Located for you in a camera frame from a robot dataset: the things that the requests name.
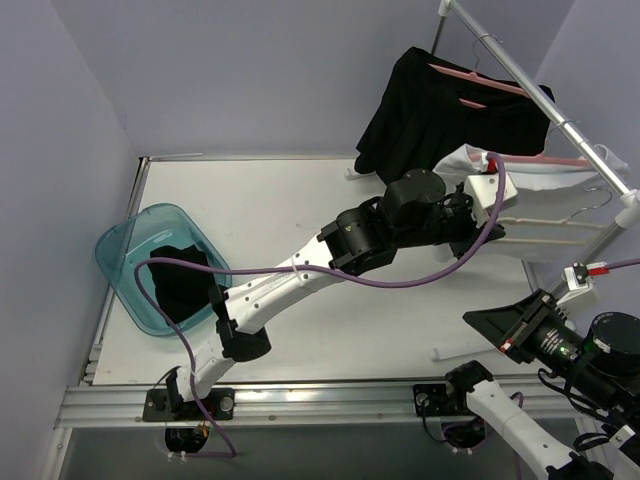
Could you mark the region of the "white skirt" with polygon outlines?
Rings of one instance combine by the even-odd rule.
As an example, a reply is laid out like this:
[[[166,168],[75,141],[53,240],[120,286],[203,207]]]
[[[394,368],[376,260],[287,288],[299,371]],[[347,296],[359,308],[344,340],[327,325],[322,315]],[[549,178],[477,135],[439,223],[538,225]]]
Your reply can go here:
[[[606,199],[606,195],[599,192],[585,193],[586,188],[604,187],[610,191],[606,182],[595,169],[583,171],[567,167],[514,165],[505,162],[504,166],[509,181],[499,219],[504,216],[562,219],[580,207],[598,204]],[[580,215],[576,220],[588,222],[585,214]],[[504,229],[505,235],[506,232],[520,238],[536,235],[535,230],[516,229],[515,227]],[[586,241],[589,238],[588,233],[591,232],[560,231],[559,237]],[[496,239],[491,240],[483,250],[487,253],[509,256],[525,262],[545,263],[561,256],[571,248],[573,247],[504,244]]]

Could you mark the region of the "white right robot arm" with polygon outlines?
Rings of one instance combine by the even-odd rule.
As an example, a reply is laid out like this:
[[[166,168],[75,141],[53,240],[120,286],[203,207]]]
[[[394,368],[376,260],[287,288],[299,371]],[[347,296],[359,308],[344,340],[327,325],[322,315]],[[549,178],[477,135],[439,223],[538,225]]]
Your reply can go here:
[[[450,409],[482,420],[538,479],[638,478],[638,317],[604,312],[580,335],[552,295],[538,290],[511,305],[468,311],[463,320],[513,362],[539,363],[540,383],[600,429],[562,441],[478,361],[446,374]]]

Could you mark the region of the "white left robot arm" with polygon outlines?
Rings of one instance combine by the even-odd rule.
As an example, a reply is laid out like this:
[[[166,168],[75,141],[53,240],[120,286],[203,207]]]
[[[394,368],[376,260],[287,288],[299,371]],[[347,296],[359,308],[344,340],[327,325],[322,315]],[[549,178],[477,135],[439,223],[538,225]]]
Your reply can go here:
[[[510,176],[491,163],[467,176],[454,190],[436,173],[414,169],[334,221],[272,268],[246,271],[249,282],[227,290],[213,285],[209,299],[216,335],[188,363],[169,375],[165,405],[179,419],[194,417],[212,387],[233,366],[266,355],[266,325],[289,307],[330,285],[349,281],[380,289],[428,285],[452,274],[483,244],[502,234],[501,210],[515,201]],[[416,280],[374,281],[365,273],[390,265],[401,249],[460,244],[455,263]]]

